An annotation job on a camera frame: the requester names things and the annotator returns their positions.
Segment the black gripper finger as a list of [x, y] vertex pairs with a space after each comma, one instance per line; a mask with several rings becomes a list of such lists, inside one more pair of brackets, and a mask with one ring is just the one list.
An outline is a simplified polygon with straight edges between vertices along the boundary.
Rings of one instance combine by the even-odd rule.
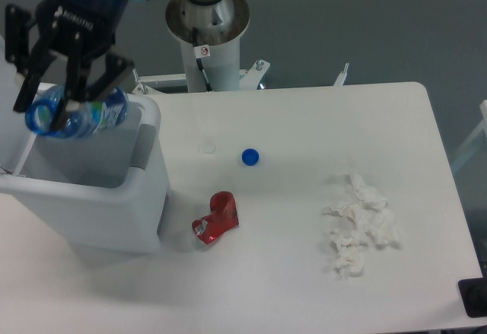
[[[104, 73], [89, 84], [92, 63], [101, 56], [104, 57]], [[100, 41], [94, 41], [78, 31], [72, 36], [67, 58], [64, 91], [49, 124], [51, 132], [65, 127], [71, 114], [69, 103], [104, 100], [135, 67], [131, 59], [116, 51], [113, 33]]]
[[57, 35], [57, 21], [50, 21], [41, 31], [32, 49], [29, 47], [30, 30], [37, 25], [33, 14], [17, 5], [5, 8], [5, 60], [15, 66], [22, 78], [21, 87], [13, 106], [16, 113], [25, 113], [32, 104], [40, 79], [53, 63], [55, 56], [50, 47]]

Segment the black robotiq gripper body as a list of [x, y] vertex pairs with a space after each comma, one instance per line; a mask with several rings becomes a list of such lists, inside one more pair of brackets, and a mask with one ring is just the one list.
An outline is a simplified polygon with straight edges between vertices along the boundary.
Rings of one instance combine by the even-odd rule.
[[88, 67], [114, 54], [115, 32], [128, 0], [42, 0], [35, 10], [40, 38], [30, 68], [48, 68], [56, 56], [74, 57]]

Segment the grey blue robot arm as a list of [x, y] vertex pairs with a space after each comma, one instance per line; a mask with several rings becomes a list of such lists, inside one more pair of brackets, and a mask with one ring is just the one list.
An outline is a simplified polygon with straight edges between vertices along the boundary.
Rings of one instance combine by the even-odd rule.
[[[221, 0], [189, 0], [214, 5]], [[67, 122], [73, 103], [106, 99], [135, 64], [115, 49], [116, 29], [129, 0], [41, 0], [34, 11], [5, 7], [5, 59], [16, 68], [20, 89], [13, 111], [26, 113], [51, 64], [66, 61], [65, 90], [49, 130]]]

